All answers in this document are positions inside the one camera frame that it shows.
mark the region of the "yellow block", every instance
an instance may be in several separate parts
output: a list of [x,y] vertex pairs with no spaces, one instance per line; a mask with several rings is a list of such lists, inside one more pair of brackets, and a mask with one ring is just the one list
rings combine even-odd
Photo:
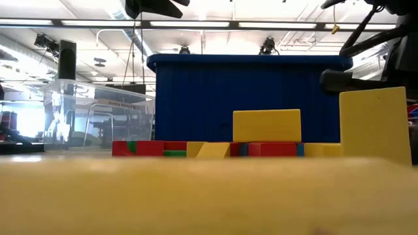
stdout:
[[404,87],[341,93],[340,127],[343,156],[411,165]]
[[304,151],[305,157],[340,157],[341,144],[306,143]]
[[234,142],[300,142],[300,110],[234,111]]
[[1,235],[416,235],[417,198],[371,158],[0,160]]
[[201,150],[205,142],[188,142],[187,143],[187,157],[195,158]]
[[230,157],[229,143],[204,143],[197,154],[198,159],[224,159]]

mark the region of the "red block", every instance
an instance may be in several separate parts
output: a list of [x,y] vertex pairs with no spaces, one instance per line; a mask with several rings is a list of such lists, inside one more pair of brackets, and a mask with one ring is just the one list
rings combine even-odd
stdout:
[[231,157],[239,157],[240,156],[240,143],[231,142],[230,151],[231,151]]
[[113,141],[112,143],[113,157],[135,156],[135,153],[129,151],[127,141]]
[[296,157],[296,143],[250,143],[248,145],[248,155],[250,157]]
[[145,157],[162,157],[164,152],[163,141],[138,141],[137,155]]
[[164,141],[164,150],[187,150],[187,141]]

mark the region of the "green block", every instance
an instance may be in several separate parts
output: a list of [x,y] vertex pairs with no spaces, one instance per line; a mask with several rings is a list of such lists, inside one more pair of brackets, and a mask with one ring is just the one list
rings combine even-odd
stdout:
[[184,151],[184,150],[164,150],[163,155],[165,157],[186,157],[186,151]]
[[136,141],[128,141],[127,142],[128,149],[132,153],[137,153],[137,142]]

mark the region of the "clear plastic bin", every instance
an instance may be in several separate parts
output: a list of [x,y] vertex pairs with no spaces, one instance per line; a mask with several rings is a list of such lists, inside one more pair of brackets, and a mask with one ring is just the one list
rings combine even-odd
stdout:
[[74,80],[56,80],[40,90],[45,151],[110,151],[115,140],[151,138],[153,97]]

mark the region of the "blue bin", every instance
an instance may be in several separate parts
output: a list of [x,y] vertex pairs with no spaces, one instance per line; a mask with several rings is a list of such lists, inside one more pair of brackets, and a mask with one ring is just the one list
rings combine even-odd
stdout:
[[155,139],[232,141],[234,110],[298,108],[303,142],[339,142],[338,96],[323,93],[319,77],[352,65],[339,56],[152,55]]

